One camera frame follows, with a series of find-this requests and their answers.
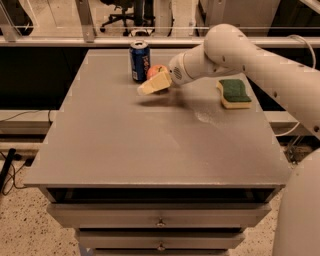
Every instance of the can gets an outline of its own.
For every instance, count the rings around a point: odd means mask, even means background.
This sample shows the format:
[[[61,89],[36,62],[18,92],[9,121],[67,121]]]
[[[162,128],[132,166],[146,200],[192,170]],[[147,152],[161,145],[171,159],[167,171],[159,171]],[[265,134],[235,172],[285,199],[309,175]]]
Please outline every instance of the can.
[[[130,60],[132,79],[143,83],[147,80],[147,72],[150,68],[150,47],[143,40],[137,40],[130,45]]]

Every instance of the green sponge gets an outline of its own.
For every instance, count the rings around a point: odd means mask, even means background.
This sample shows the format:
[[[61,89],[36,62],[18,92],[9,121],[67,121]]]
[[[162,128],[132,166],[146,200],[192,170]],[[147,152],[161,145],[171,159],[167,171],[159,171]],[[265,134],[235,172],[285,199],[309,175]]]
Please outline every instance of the green sponge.
[[[251,108],[251,99],[246,86],[240,79],[219,80],[217,87],[221,92],[221,102],[226,108]]]

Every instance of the drawer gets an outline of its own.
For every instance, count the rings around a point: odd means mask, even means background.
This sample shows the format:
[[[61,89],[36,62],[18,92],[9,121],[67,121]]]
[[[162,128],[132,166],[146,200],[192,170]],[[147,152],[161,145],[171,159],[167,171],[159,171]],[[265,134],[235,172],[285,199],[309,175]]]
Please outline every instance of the drawer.
[[[243,240],[243,233],[219,233],[210,230],[159,231],[117,230],[77,231],[76,238],[85,248],[93,249],[173,249],[212,250],[234,249]]]
[[[227,250],[94,250],[95,256],[229,256]]]
[[[208,228],[255,226],[269,204],[50,204],[67,228]]]

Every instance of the gray tabletop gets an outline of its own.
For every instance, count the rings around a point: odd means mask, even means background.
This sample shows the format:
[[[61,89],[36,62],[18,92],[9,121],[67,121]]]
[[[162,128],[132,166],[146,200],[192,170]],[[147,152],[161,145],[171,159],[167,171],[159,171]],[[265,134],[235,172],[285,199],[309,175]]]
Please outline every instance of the gray tabletop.
[[[151,64],[180,52],[154,49]],[[217,79],[139,96],[128,50],[90,50],[26,185],[270,187],[288,162],[249,86],[251,109],[226,110]]]

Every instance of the metal post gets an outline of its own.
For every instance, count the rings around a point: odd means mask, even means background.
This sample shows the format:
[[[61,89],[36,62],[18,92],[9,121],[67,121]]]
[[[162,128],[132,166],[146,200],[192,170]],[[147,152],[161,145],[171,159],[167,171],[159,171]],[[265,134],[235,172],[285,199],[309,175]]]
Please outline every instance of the metal post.
[[[8,42],[15,42],[21,36],[20,32],[13,26],[13,22],[4,8],[2,0],[0,0],[0,28],[5,40]]]
[[[94,42],[96,32],[93,28],[93,21],[88,0],[75,0],[81,21],[83,38],[87,43]]]

